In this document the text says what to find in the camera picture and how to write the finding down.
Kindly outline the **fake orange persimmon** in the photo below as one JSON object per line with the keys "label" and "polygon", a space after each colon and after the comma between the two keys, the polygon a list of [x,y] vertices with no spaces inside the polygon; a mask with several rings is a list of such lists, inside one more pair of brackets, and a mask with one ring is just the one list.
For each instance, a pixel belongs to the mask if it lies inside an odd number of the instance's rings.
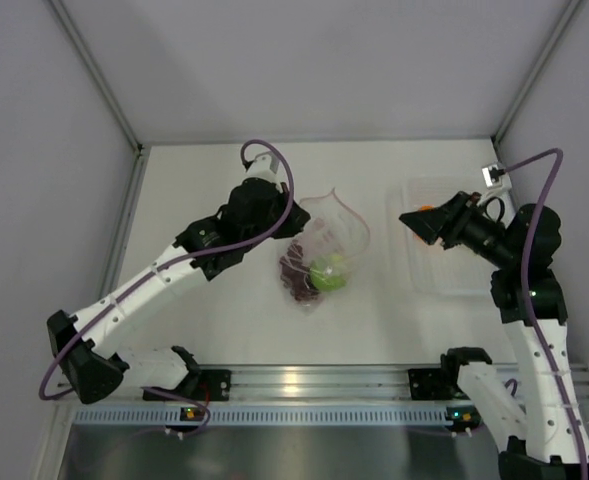
{"label": "fake orange persimmon", "polygon": [[417,226],[415,229],[417,228],[433,228],[433,221],[431,220],[432,218],[432,213],[433,213],[434,207],[431,205],[423,205],[421,206],[416,214],[417,214]]}

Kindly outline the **clear zip top bag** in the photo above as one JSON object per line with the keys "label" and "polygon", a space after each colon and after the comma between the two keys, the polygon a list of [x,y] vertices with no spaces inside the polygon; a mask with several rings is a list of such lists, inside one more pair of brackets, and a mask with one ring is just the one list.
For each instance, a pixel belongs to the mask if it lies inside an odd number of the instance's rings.
{"label": "clear zip top bag", "polygon": [[280,249],[278,261],[289,243],[297,240],[304,250],[303,261],[309,267],[317,257],[336,253],[345,259],[348,268],[348,283],[344,288],[329,293],[320,292],[320,298],[310,304],[296,302],[280,280],[293,304],[303,311],[311,311],[346,290],[353,282],[370,245],[371,231],[364,217],[340,198],[335,189],[325,195],[303,198],[300,206],[310,214],[311,219],[302,233],[289,239]]}

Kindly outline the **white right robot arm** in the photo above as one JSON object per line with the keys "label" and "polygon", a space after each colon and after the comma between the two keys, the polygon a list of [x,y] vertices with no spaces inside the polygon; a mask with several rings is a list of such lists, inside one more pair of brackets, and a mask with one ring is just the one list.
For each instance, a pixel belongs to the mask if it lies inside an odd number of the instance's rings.
{"label": "white right robot arm", "polygon": [[493,219],[478,193],[459,192],[439,207],[400,215],[424,243],[466,247],[495,268],[490,293],[518,364],[518,403],[481,347],[449,349],[440,382],[467,396],[493,437],[503,479],[589,479],[589,435],[567,352],[568,313],[552,257],[559,216],[526,204],[509,224]]}

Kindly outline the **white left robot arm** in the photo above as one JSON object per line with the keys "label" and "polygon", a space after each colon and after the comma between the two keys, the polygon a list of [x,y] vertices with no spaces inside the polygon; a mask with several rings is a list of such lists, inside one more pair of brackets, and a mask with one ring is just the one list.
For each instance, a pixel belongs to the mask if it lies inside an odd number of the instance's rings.
{"label": "white left robot arm", "polygon": [[193,397],[202,369],[187,349],[174,345],[133,352],[123,350],[122,343],[166,305],[241,263],[263,241],[301,233],[309,219],[294,200],[292,182],[248,177],[215,214],[190,223],[119,289],[73,314],[55,312],[47,330],[71,392],[84,404],[125,386],[145,389],[147,400],[164,392],[183,400]]}

